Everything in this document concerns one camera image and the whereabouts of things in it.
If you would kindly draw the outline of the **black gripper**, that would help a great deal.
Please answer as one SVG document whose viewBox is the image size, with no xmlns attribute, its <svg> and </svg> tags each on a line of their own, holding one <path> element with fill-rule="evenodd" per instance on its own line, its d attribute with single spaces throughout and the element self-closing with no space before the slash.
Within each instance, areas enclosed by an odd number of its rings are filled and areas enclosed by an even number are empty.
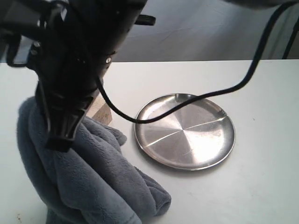
<svg viewBox="0 0 299 224">
<path fill-rule="evenodd" d="M 38 76 L 43 114 L 84 114 L 144 0 L 3 0 L 0 57 Z"/>
</svg>

